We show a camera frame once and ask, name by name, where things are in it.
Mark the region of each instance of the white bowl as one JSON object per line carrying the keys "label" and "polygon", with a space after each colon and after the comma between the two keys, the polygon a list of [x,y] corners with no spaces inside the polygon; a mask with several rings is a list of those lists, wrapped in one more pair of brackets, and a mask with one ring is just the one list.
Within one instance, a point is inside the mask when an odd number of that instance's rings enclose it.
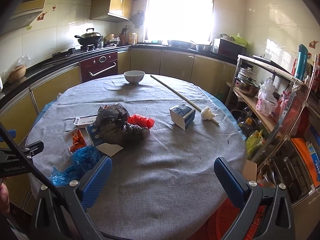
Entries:
{"label": "white bowl", "polygon": [[130,70],[127,72],[124,72],[124,78],[129,83],[135,83],[138,84],[144,77],[145,73],[140,70]]}

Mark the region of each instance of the orange wrapper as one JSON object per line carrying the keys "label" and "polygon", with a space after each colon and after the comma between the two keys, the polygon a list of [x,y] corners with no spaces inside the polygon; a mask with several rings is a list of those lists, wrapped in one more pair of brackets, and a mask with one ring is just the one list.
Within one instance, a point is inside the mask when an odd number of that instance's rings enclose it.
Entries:
{"label": "orange wrapper", "polygon": [[70,147],[70,152],[72,153],[74,153],[77,149],[87,146],[80,130],[77,130],[76,133],[72,133],[72,143],[73,145]]}

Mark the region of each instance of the oven handle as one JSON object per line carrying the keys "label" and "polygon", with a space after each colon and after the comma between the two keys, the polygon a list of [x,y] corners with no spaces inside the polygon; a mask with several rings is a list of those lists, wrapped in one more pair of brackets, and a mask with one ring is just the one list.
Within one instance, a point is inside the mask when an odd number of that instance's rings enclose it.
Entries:
{"label": "oven handle", "polygon": [[108,69],[110,69],[110,68],[113,68],[113,67],[115,67],[115,66],[117,66],[117,64],[115,63],[115,62],[113,62],[113,66],[111,66],[111,67],[107,67],[106,69],[103,69],[103,70],[101,70],[101,71],[99,71],[99,72],[97,72],[97,73],[95,73],[95,74],[92,74],[91,72],[89,72],[89,74],[92,76],[92,77],[94,77],[94,76],[96,76],[96,75],[99,75],[99,74],[101,74],[101,73],[103,73],[103,72],[105,72],[105,71],[107,71]]}

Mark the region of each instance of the red oven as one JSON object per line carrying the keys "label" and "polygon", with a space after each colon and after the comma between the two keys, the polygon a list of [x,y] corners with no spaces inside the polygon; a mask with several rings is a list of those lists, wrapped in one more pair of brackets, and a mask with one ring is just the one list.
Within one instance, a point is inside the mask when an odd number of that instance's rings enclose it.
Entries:
{"label": "red oven", "polygon": [[118,52],[80,61],[82,82],[118,74]]}

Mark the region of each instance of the gray tablecloth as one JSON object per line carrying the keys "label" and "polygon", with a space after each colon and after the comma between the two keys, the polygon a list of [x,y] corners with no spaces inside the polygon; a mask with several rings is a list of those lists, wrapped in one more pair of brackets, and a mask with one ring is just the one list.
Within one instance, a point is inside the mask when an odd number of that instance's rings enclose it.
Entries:
{"label": "gray tablecloth", "polygon": [[[101,105],[119,102],[130,114],[154,118],[147,139],[112,157],[111,176],[88,213],[101,231],[115,236],[186,239],[226,198],[214,174],[214,160],[223,156],[240,171],[246,146],[230,119],[198,87],[157,77],[201,108],[210,106],[220,125],[201,120],[197,111],[184,131],[169,114],[169,108],[185,102],[183,99],[150,75],[138,85],[118,75],[68,89],[35,125],[27,143],[43,141],[44,150],[33,161],[49,177],[52,166],[64,170],[70,165],[62,135],[75,128],[76,116],[94,115]],[[30,180],[36,196],[41,183],[33,175]]]}

